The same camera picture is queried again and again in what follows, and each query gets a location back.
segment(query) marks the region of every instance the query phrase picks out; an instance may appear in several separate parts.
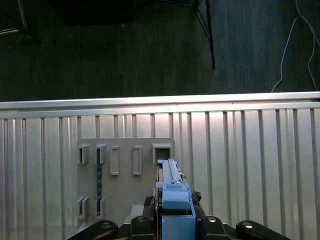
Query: metal wall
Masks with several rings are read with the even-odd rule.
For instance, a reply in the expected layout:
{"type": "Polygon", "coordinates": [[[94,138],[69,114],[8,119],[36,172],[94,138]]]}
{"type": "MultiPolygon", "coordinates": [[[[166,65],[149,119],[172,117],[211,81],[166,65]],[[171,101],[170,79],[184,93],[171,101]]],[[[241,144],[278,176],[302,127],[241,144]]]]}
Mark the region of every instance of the metal wall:
{"type": "Polygon", "coordinates": [[[70,237],[78,229],[78,139],[135,137],[174,138],[176,161],[208,215],[319,239],[318,99],[309,92],[0,103],[0,240],[70,237]]]}

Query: blue plastic part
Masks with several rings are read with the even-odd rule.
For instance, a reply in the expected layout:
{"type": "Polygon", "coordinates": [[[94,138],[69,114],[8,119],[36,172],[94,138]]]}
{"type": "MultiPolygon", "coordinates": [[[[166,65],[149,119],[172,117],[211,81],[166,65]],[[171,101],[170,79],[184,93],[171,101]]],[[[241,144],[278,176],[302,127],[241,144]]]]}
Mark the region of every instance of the blue plastic part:
{"type": "Polygon", "coordinates": [[[162,240],[195,240],[196,213],[191,191],[181,178],[181,170],[173,159],[158,160],[162,164],[163,181],[156,188],[162,189],[162,208],[168,210],[190,210],[190,215],[163,215],[162,240]]]}

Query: aluminum rail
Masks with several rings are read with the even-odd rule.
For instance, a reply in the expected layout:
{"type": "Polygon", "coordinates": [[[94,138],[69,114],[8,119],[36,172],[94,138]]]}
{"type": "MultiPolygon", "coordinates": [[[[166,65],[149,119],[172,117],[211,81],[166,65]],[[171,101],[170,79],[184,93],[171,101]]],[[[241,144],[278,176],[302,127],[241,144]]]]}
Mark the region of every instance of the aluminum rail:
{"type": "Polygon", "coordinates": [[[154,96],[0,103],[0,119],[312,108],[320,92],[154,96]]]}

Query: gray plastic board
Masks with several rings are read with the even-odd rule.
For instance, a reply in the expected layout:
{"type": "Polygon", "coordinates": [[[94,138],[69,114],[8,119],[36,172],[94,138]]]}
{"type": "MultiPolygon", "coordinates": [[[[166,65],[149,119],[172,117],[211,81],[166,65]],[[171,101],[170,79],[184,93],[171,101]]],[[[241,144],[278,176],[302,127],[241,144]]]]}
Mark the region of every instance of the gray plastic board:
{"type": "Polygon", "coordinates": [[[142,205],[156,185],[156,152],[167,150],[175,158],[172,138],[82,138],[78,141],[77,204],[79,223],[100,219],[119,226],[130,215],[132,205],[142,205]],[[101,164],[102,196],[97,208],[98,172],[101,164]]]}

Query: bolt head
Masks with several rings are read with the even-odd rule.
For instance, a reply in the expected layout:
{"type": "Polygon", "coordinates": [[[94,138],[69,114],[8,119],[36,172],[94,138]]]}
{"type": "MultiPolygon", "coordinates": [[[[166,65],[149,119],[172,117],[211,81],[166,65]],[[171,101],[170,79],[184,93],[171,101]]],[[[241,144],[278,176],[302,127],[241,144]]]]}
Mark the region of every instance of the bolt head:
{"type": "Polygon", "coordinates": [[[244,222],[243,224],[242,224],[245,228],[247,228],[247,229],[252,229],[254,226],[251,224],[251,223],[249,223],[249,222],[244,222]]]}
{"type": "Polygon", "coordinates": [[[112,224],[110,222],[104,222],[102,225],[101,225],[101,228],[103,229],[108,229],[108,228],[111,228],[112,224]]]}
{"type": "Polygon", "coordinates": [[[139,223],[143,223],[146,220],[146,218],[144,216],[137,216],[136,217],[136,221],[139,223]]]}
{"type": "Polygon", "coordinates": [[[208,220],[210,223],[215,223],[217,221],[213,216],[208,217],[208,220]]]}

